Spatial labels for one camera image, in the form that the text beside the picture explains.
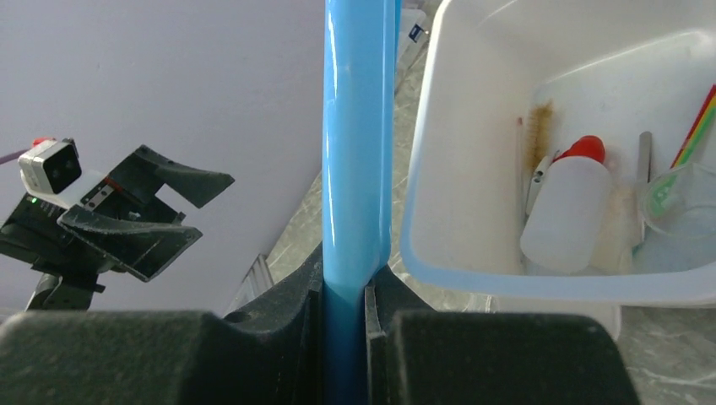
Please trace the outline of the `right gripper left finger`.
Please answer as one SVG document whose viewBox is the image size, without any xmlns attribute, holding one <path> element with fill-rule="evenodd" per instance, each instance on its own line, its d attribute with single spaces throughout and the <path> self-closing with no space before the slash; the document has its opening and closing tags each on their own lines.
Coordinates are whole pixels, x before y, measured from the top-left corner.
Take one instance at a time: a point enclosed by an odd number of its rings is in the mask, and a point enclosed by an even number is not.
<svg viewBox="0 0 716 405">
<path fill-rule="evenodd" d="M 29 311 L 1 326 L 4 404 L 318 404 L 323 258 L 226 316 Z"/>
</svg>

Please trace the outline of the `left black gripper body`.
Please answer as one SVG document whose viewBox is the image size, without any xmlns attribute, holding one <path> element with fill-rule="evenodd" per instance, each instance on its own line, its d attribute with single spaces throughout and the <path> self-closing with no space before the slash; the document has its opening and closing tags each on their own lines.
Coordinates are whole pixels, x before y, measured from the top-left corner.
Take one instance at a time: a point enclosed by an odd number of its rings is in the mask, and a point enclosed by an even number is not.
<svg viewBox="0 0 716 405">
<path fill-rule="evenodd" d="M 163 202 L 158 192 L 149 203 L 142 204 L 112 185 L 108 174 L 82 198 L 80 207 L 113 219 L 183 224 L 184 213 Z M 38 271 L 62 276 L 125 272 L 57 223 L 66 211 L 48 202 L 33 202 L 27 192 L 1 228 L 2 252 L 30 263 Z"/>
</svg>

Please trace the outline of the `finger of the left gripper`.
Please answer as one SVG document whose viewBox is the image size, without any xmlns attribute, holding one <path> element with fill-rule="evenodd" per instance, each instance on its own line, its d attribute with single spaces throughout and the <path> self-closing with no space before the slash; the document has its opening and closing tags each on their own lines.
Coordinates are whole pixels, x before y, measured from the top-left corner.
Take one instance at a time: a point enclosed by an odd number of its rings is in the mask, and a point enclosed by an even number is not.
<svg viewBox="0 0 716 405">
<path fill-rule="evenodd" d="M 203 236 L 183 224 L 113 219 L 78 205 L 57 223 L 142 282 L 156 278 Z"/>
<path fill-rule="evenodd" d="M 161 187 L 168 186 L 195 208 L 203 208 L 235 181 L 226 173 L 180 164 L 146 145 L 111 170 L 107 179 L 142 204 L 149 203 Z"/>
</svg>

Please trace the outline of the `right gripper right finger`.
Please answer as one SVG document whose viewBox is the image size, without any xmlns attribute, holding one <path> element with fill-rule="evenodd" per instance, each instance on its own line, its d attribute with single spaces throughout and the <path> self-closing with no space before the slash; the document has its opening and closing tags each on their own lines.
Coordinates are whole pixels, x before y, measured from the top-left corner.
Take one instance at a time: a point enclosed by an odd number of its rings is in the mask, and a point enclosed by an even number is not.
<svg viewBox="0 0 716 405">
<path fill-rule="evenodd" d="M 372 404 L 636 404 L 616 343 L 586 316 L 433 310 L 389 267 L 365 289 Z"/>
</svg>

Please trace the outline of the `wash bottle red cap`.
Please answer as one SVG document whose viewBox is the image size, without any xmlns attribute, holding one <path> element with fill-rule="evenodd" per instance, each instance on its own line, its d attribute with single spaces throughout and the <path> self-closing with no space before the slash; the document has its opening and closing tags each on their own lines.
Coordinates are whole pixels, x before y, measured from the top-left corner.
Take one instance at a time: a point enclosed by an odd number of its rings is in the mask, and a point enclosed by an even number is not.
<svg viewBox="0 0 716 405">
<path fill-rule="evenodd" d="M 611 190 L 605 157 L 602 139 L 586 135 L 552 160 L 520 237 L 530 262 L 565 274 L 589 265 Z"/>
</svg>

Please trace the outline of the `brown test tube brush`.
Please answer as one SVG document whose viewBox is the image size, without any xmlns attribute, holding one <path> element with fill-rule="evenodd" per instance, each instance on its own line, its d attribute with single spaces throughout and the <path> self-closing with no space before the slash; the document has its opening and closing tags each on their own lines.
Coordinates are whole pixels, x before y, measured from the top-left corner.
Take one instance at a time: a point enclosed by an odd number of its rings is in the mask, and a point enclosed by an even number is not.
<svg viewBox="0 0 716 405">
<path fill-rule="evenodd" d="M 549 151 L 553 115 L 552 100 L 535 105 L 529 111 L 525 131 L 524 164 L 530 172 L 537 168 Z"/>
</svg>

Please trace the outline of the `blue plastic tray lid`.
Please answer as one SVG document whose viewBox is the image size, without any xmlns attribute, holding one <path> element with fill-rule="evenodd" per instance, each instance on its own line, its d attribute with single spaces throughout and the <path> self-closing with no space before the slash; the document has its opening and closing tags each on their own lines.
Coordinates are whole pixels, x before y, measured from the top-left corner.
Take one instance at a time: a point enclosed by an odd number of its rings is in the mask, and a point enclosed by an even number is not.
<svg viewBox="0 0 716 405">
<path fill-rule="evenodd" d="M 367 401 L 364 289 L 391 251 L 400 4 L 328 1 L 323 66 L 323 400 Z"/>
</svg>

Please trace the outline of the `white plastic bin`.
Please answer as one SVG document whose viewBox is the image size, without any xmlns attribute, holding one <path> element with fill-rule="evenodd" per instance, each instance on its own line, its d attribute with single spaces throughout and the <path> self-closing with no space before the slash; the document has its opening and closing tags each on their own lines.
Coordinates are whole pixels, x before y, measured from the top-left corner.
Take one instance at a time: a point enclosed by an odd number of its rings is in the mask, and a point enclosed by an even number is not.
<svg viewBox="0 0 716 405">
<path fill-rule="evenodd" d="M 520 249 L 530 109 L 552 100 L 547 155 L 602 139 L 635 187 L 639 135 L 650 180 L 668 172 L 715 82 L 712 1 L 445 1 L 427 54 L 400 250 L 423 283 L 495 298 L 497 311 L 592 316 L 715 303 L 715 264 L 679 273 L 565 274 Z"/>
</svg>

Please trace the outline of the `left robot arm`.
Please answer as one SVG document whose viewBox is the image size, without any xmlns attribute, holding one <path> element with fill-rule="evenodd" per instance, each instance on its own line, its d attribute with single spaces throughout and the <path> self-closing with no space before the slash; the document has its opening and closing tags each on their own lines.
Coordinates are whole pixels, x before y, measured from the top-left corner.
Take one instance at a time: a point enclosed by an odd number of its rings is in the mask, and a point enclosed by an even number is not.
<svg viewBox="0 0 716 405">
<path fill-rule="evenodd" d="M 202 235 L 159 190 L 202 208 L 234 181 L 147 146 L 108 173 L 84 170 L 72 139 L 38 139 L 17 162 L 25 194 L 2 224 L 1 253 L 41 274 L 29 310 L 85 311 L 108 271 L 153 280 Z"/>
</svg>

